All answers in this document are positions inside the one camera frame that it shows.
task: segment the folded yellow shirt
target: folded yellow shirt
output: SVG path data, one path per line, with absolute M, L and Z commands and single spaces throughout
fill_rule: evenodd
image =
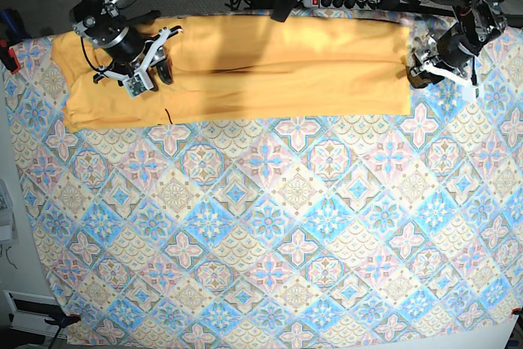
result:
M 340 114 L 408 114 L 405 70 L 409 28 L 390 22 L 268 16 L 191 16 L 156 20 L 157 34 L 180 25 L 165 44 L 173 84 L 131 98 L 115 80 L 94 84 L 74 33 L 53 41 L 52 59 L 69 86 L 70 131 L 211 120 Z M 108 65 L 102 50 L 87 55 Z

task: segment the yellow cloth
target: yellow cloth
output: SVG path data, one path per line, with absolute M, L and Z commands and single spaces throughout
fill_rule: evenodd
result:
M 166 43 L 173 84 L 136 98 L 112 79 L 92 82 L 74 33 L 53 41 L 52 59 L 69 85 L 65 125 L 127 128 L 211 120 L 305 115 L 408 114 L 409 28 L 376 20 L 268 16 L 191 16 L 141 26 L 156 34 L 180 25 Z M 95 65 L 110 58 L 93 51 Z

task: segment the patterned tablecloth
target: patterned tablecloth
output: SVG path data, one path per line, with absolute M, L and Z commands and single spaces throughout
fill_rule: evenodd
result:
M 418 19 L 411 39 L 427 26 L 449 22 Z M 445 82 L 413 91 L 410 116 L 103 132 L 64 128 L 50 50 L 20 44 L 3 77 L 34 242 L 83 318 L 69 342 L 349 347 L 480 329 L 523 303 L 521 31 L 482 52 L 477 104 Z

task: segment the floral pattern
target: floral pattern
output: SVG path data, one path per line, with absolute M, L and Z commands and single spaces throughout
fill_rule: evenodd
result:
M 416 20 L 410 39 L 451 23 Z M 50 289 L 82 317 L 69 343 L 334 348 L 507 321 L 523 289 L 522 47 L 510 28 L 485 46 L 475 103 L 445 80 L 412 91 L 407 115 L 69 132 L 51 39 L 18 44 L 7 118 Z

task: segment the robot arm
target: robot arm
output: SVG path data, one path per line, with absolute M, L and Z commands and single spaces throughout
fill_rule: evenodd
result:
M 453 6 L 457 19 L 440 38 L 430 37 L 426 43 L 417 43 L 413 51 L 413 67 L 409 80 L 413 87 L 424 88 L 429 83 L 438 83 L 451 78 L 466 88 L 472 87 L 473 96 L 480 90 L 475 88 L 475 75 L 464 78 L 465 64 L 479 56 L 481 49 L 498 38 L 507 27 L 499 3 L 502 0 L 460 0 Z
M 151 11 L 143 16 L 128 20 L 118 9 L 118 0 L 82 0 L 70 12 L 73 30 L 94 48 L 102 48 L 113 59 L 110 65 L 93 69 L 94 83 L 103 78 L 118 80 L 129 96 L 157 90 L 149 76 L 149 67 L 156 67 L 162 82 L 170 84 L 172 76 L 168 65 L 164 43 L 181 27 L 163 28 L 152 38 L 144 38 L 134 25 L 146 23 L 160 17 L 159 11 Z

